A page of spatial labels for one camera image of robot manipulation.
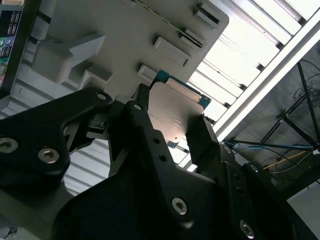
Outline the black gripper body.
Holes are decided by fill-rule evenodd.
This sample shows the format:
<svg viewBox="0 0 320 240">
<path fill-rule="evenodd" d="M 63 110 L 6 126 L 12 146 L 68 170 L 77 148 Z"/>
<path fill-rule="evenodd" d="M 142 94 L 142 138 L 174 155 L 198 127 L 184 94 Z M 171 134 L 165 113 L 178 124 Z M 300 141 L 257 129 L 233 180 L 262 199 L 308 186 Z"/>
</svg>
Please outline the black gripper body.
<svg viewBox="0 0 320 240">
<path fill-rule="evenodd" d="M 130 168 L 70 200 L 53 225 L 56 240 L 233 240 L 222 191 L 211 180 L 182 169 L 165 189 L 187 206 L 180 215 L 164 204 L 149 172 Z"/>
</svg>

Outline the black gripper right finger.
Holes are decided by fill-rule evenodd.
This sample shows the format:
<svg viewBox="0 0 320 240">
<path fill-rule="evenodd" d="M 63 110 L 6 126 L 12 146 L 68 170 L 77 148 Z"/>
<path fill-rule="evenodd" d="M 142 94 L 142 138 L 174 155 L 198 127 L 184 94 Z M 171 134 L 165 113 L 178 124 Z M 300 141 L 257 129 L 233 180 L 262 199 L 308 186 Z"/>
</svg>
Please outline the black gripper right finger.
<svg viewBox="0 0 320 240">
<path fill-rule="evenodd" d="M 226 200 L 228 221 L 242 240 L 315 240 L 317 237 L 269 177 L 252 163 L 240 165 L 198 116 L 186 139 L 196 172 L 212 179 Z"/>
</svg>

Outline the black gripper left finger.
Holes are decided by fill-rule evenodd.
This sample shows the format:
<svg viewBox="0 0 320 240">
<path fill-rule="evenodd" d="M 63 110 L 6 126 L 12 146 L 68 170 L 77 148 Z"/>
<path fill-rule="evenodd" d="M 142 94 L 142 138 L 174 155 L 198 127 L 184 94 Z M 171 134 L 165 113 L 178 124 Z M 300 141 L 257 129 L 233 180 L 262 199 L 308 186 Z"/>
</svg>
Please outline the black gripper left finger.
<svg viewBox="0 0 320 240">
<path fill-rule="evenodd" d="M 35 194 L 56 189 L 70 166 L 70 153 L 88 144 L 94 130 L 109 140 L 117 165 L 112 176 L 133 168 L 146 170 L 164 204 L 185 215 L 186 203 L 165 189 L 166 178 L 177 167 L 163 134 L 152 127 L 149 95 L 149 87 L 141 84 L 131 100 L 121 103 L 89 87 L 3 119 L 1 187 Z"/>
</svg>

